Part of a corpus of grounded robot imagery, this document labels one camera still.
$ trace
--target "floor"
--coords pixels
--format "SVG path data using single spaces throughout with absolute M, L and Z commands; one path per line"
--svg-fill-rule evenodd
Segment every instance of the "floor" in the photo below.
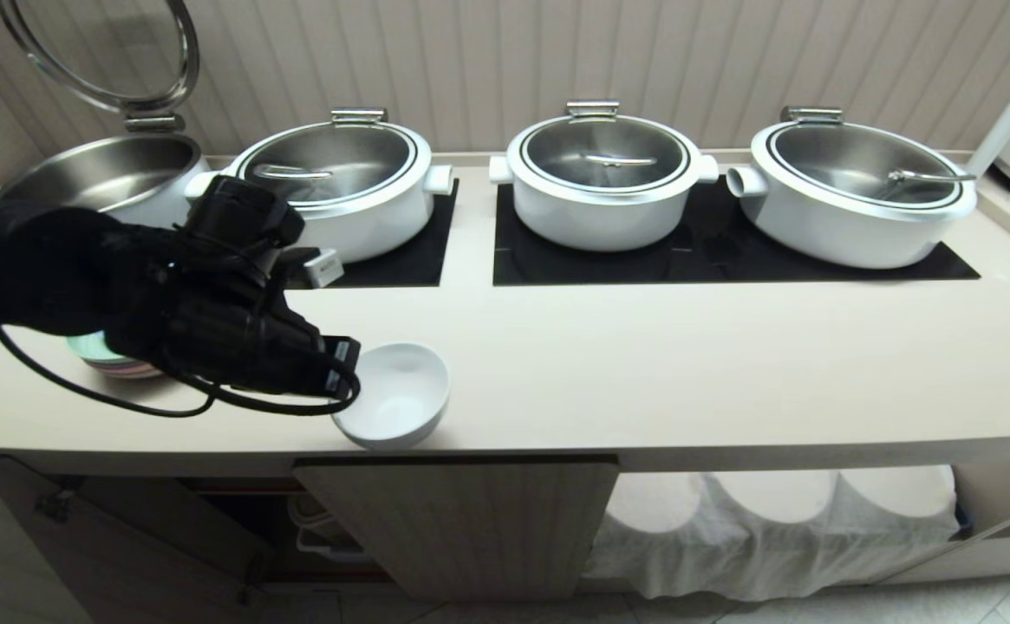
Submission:
M 1010 624 L 1010 577 L 828 589 L 759 604 L 695 594 L 647 601 L 591 594 L 561 603 L 432 604 L 404 597 L 275 597 L 262 624 Z

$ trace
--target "metal hinge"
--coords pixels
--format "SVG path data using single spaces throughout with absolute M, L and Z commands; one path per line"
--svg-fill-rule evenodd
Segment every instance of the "metal hinge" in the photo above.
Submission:
M 839 107 L 783 107 L 779 121 L 787 123 L 842 123 L 844 110 Z
M 618 100 L 572 100 L 567 103 L 571 117 L 616 117 L 620 111 Z
M 338 107 L 331 110 L 334 123 L 382 123 L 389 121 L 389 110 L 378 107 Z
M 267 557 L 262 550 L 259 550 L 258 553 L 255 553 L 255 556 L 250 557 L 250 560 L 246 564 L 246 571 L 242 574 L 242 583 L 244 586 L 235 593 L 235 603 L 238 603 L 240 607 L 249 607 L 255 593 L 262 593 L 259 590 L 259 583 L 266 577 L 266 574 Z
M 185 118 L 177 113 L 128 115 L 123 121 L 127 131 L 184 131 Z
M 58 481 L 61 490 L 54 494 L 44 494 L 33 503 L 33 510 L 49 520 L 65 524 L 70 518 L 70 500 L 85 482 L 84 477 L 64 477 Z

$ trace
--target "stack of bowls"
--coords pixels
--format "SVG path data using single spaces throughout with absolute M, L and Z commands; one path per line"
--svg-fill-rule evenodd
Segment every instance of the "stack of bowls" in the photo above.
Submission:
M 148 379 L 162 375 L 162 372 L 150 363 L 109 350 L 104 342 L 104 332 L 71 336 L 68 343 L 77 353 L 77 357 L 84 359 L 86 365 L 109 378 Z

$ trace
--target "lid rim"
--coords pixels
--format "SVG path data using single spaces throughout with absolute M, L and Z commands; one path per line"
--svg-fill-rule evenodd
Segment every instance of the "lid rim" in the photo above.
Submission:
M 325 121 L 292 127 L 290 130 L 280 131 L 278 134 L 264 138 L 262 141 L 255 143 L 255 145 L 250 145 L 223 173 L 225 175 L 234 175 L 240 179 L 246 179 L 244 175 L 246 175 L 247 168 L 255 165 L 256 155 L 260 154 L 268 146 L 282 141 L 284 138 L 291 137 L 293 134 L 298 134 L 300 131 L 323 129 L 323 127 L 347 126 L 361 126 L 369 127 L 369 129 L 391 131 L 391 133 L 396 134 L 397 137 L 401 137 L 406 142 L 408 158 L 396 174 L 386 178 L 386 181 L 379 183 L 379 185 L 371 186 L 358 193 L 342 195 L 340 198 L 323 200 L 322 202 L 288 202 L 291 208 L 300 213 L 300 216 L 305 218 L 333 217 L 335 216 L 334 213 L 343 214 L 343 211 L 349 214 L 367 210 L 373 208 L 374 205 L 390 201 L 390 199 L 397 197 L 397 195 L 405 193 L 424 177 L 426 170 L 430 166 L 430 146 L 426 144 L 423 137 L 407 129 L 405 126 L 386 122 L 360 124 Z
M 650 127 L 650 129 L 658 131 L 660 134 L 664 135 L 664 138 L 669 139 L 672 143 L 678 146 L 679 153 L 682 154 L 682 161 L 678 164 L 678 167 L 672 171 L 671 174 L 664 175 L 658 181 L 647 182 L 645 185 L 635 185 L 632 187 L 596 187 L 592 185 L 580 185 L 578 182 L 568 181 L 566 178 L 560 178 L 558 175 L 551 175 L 540 167 L 536 165 L 535 160 L 532 159 L 528 151 L 529 143 L 531 143 L 532 138 L 535 138 L 540 131 L 545 131 L 549 127 L 560 125 L 560 123 L 578 123 L 580 121 L 588 121 L 586 117 L 579 117 L 579 115 L 569 115 L 569 117 L 549 119 L 547 123 L 540 124 L 540 127 L 533 131 L 526 131 L 523 134 L 522 142 L 519 145 L 519 155 L 525 166 L 528 167 L 532 173 L 539 175 L 544 181 L 554 183 L 554 185 L 561 185 L 569 189 L 575 189 L 578 191 L 583 191 L 583 193 L 601 193 L 601 194 L 615 194 L 615 195 L 628 195 L 633 193 L 646 193 L 646 191 L 651 191 L 659 189 L 661 187 L 669 185 L 673 181 L 676 181 L 680 175 L 686 174 L 692 165 L 692 154 L 690 150 L 686 149 L 686 145 L 683 145 L 683 141 L 680 141 L 676 135 L 671 134 L 671 131 L 667 130 L 666 127 L 659 126 L 653 122 L 648 121 L 648 119 L 639 119 L 628 117 L 628 115 L 613 114 L 608 115 L 608 117 L 599 117 L 601 122 L 615 122 L 617 119 L 624 119 L 626 122 L 635 122 L 639 125 Z
M 169 185 L 175 183 L 177 179 L 183 177 L 183 175 L 186 175 L 189 173 L 189 171 L 192 171 L 193 168 L 199 166 L 200 160 L 204 158 L 203 150 L 200 150 L 199 143 L 197 143 L 196 141 L 194 141 L 194 139 L 192 139 L 191 137 L 187 137 L 187 135 L 184 134 L 165 133 L 165 131 L 155 131 L 155 133 L 148 133 L 147 131 L 144 131 L 143 133 L 137 133 L 137 134 L 119 135 L 119 137 L 100 138 L 96 139 L 96 141 L 93 141 L 91 143 L 85 143 L 84 145 L 71 147 L 71 149 L 66 149 L 65 152 L 54 154 L 53 157 L 45 159 L 44 162 L 38 163 L 38 165 L 33 166 L 32 168 L 24 171 L 24 173 L 17 175 L 17 177 L 13 181 L 6 183 L 6 185 L 0 188 L 0 199 L 4 198 L 5 195 L 8 194 L 8 191 L 10 189 L 17 187 L 23 181 L 27 181 L 27 179 L 32 178 L 34 175 L 37 175 L 41 170 L 44 170 L 45 168 L 53 166 L 54 163 L 60 162 L 60 160 L 62 159 L 77 157 L 78 153 L 85 152 L 85 150 L 96 149 L 96 147 L 100 147 L 101 145 L 105 145 L 108 143 L 118 143 L 121 141 L 177 141 L 184 143 L 186 146 L 189 147 L 189 149 L 193 150 L 193 153 L 189 154 L 188 163 L 185 163 L 185 167 L 179 170 L 179 174 L 169 179 L 169 181 L 162 182 L 161 185 L 157 185 L 155 186 L 155 188 L 144 190 L 142 193 L 132 195 L 131 197 L 123 201 L 120 201 L 119 203 L 115 203 L 115 205 L 105 206 L 105 208 L 101 208 L 96 212 L 109 213 L 112 212 L 112 210 L 124 209 L 127 208 L 127 206 L 135 205 L 140 201 L 153 197 L 153 195 L 161 193 L 164 189 L 167 189 Z
M 177 42 L 181 47 L 180 75 L 176 82 L 164 91 L 144 96 L 116 94 L 111 90 L 96 87 L 62 64 L 57 57 L 45 49 L 30 30 L 30 26 L 22 16 L 18 0 L 0 0 L 0 16 L 16 44 L 38 69 L 43 71 L 43 74 L 94 107 L 123 113 L 127 117 L 137 117 L 136 113 L 145 115 L 172 112 L 192 93 L 199 78 L 199 41 L 188 8 L 185 7 L 184 0 L 165 0 L 165 3 L 169 6 L 177 27 Z
M 781 134 L 786 133 L 786 131 L 794 131 L 802 129 L 802 127 L 811 127 L 811 126 L 823 127 L 826 124 L 787 122 L 785 124 L 780 124 L 780 125 L 782 125 L 782 127 L 778 127 L 777 130 L 772 131 L 769 137 L 767 137 L 767 142 L 766 142 L 767 153 L 770 154 L 770 158 L 772 160 L 775 160 L 775 163 L 778 163 L 778 165 L 785 168 L 786 171 L 789 171 L 790 174 L 797 175 L 797 177 L 802 179 L 802 181 L 809 182 L 813 186 L 817 186 L 818 188 L 824 189 L 825 191 L 829 191 L 829 193 L 837 194 L 840 195 L 840 197 L 848 198 L 850 200 L 869 203 L 869 205 L 882 206 L 882 208 L 888 208 L 893 210 L 908 210 L 910 212 L 939 210 L 941 208 L 947 208 L 948 205 L 952 205 L 952 203 L 960 201 L 960 198 L 964 197 L 964 183 L 962 182 L 953 182 L 951 192 L 946 194 L 945 197 L 943 198 L 940 198 L 935 201 L 915 202 L 915 203 L 893 202 L 893 201 L 885 201 L 875 198 L 869 198 L 866 195 L 861 195 L 857 193 L 849 193 L 848 191 L 837 189 L 836 187 L 833 187 L 831 185 L 826 185 L 826 183 L 818 181 L 817 179 L 813 178 L 812 175 L 806 174 L 805 171 L 799 170 L 798 167 L 795 167 L 793 165 L 793 163 L 790 163 L 789 160 L 783 158 L 782 153 L 780 153 L 778 149 L 778 137 Z M 838 127 L 849 127 L 849 129 L 858 131 L 873 131 L 873 133 L 883 134 L 890 138 L 901 139 L 900 137 L 897 136 L 897 134 L 892 133 L 892 131 L 881 130 L 878 127 L 871 127 L 869 125 L 861 125 L 856 123 L 846 123 L 846 122 L 841 122 L 838 124 L 830 124 L 830 125 Z M 917 149 L 921 153 L 924 153 L 925 155 L 932 157 L 932 153 L 929 153 L 927 149 L 921 149 L 921 147 L 918 147 L 916 144 L 912 144 L 912 142 L 910 141 L 902 141 L 902 142 L 904 142 L 909 147 L 912 147 L 912 149 Z M 940 165 L 947 167 L 945 163 L 941 162 L 941 159 L 937 158 L 935 160 L 937 163 L 940 163 Z

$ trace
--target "paneled wall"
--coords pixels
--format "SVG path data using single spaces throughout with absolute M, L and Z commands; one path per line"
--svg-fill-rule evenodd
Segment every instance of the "paneled wall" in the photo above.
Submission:
M 160 83 L 161 0 L 22 0 L 117 88 Z M 389 107 L 438 150 L 502 149 L 573 96 L 614 96 L 699 145 L 785 103 L 972 149 L 1010 96 L 1010 0 L 188 0 L 204 53 L 182 109 L 207 152 L 331 106 Z M 119 131 L 45 80 L 0 21 L 0 96 L 41 153 Z

